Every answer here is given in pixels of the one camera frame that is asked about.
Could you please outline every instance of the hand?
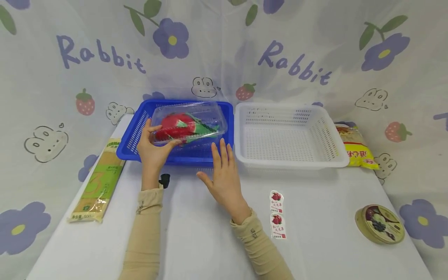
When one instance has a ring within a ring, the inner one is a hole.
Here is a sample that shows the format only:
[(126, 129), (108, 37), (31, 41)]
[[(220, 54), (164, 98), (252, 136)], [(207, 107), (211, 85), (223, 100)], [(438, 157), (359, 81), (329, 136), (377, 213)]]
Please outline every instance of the hand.
[(151, 126), (151, 119), (146, 121), (143, 127), (140, 141), (137, 144), (138, 154), (142, 161), (142, 190), (150, 190), (159, 187), (159, 173), (165, 164), (171, 150), (181, 143), (173, 140), (162, 147), (154, 146), (154, 134), (152, 132), (161, 129), (162, 126)]
[(211, 145), (213, 181), (204, 172), (198, 172), (196, 175), (207, 186), (213, 198), (232, 216), (234, 223), (242, 224), (252, 213), (241, 193), (240, 177), (232, 147), (230, 144), (226, 147), (224, 139), (221, 139), (220, 149), (221, 156), (216, 144)]

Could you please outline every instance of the fabric backdrop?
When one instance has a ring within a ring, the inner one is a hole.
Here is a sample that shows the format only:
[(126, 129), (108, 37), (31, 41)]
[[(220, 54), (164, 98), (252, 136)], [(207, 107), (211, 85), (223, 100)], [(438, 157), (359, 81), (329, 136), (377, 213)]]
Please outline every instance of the fabric backdrop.
[(356, 122), (445, 279), (447, 13), (444, 0), (0, 0), (0, 279), (25, 279), (120, 118), (151, 98), (314, 103)]

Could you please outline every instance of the spaghetti package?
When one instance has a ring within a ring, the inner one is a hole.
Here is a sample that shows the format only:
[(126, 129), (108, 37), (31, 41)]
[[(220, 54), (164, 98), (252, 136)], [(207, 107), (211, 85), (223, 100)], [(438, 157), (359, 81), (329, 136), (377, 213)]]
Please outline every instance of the spaghetti package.
[(379, 169), (372, 152), (367, 147), (358, 127), (353, 122), (335, 123), (337, 131), (344, 142), (350, 158), (348, 166), (361, 166), (368, 169)]
[(121, 175), (124, 160), (116, 156), (120, 139), (109, 139), (98, 164), (89, 178), (84, 192), (68, 222), (97, 221), (102, 222), (104, 213)]

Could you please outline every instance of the round tin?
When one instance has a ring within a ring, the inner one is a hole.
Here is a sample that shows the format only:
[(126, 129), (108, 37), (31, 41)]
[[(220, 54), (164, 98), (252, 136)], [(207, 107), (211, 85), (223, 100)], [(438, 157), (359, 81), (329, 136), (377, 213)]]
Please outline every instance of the round tin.
[(396, 244), (405, 237), (403, 224), (392, 211), (381, 205), (371, 204), (359, 209), (355, 221), (361, 233), (377, 244)]

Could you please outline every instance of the white plastic basket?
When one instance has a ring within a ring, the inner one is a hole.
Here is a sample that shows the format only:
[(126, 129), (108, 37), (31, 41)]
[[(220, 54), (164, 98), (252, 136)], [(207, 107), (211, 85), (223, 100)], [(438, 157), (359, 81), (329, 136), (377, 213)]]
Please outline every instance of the white plastic basket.
[(349, 164), (333, 121), (316, 105), (239, 103), (235, 156), (249, 168), (322, 169)]

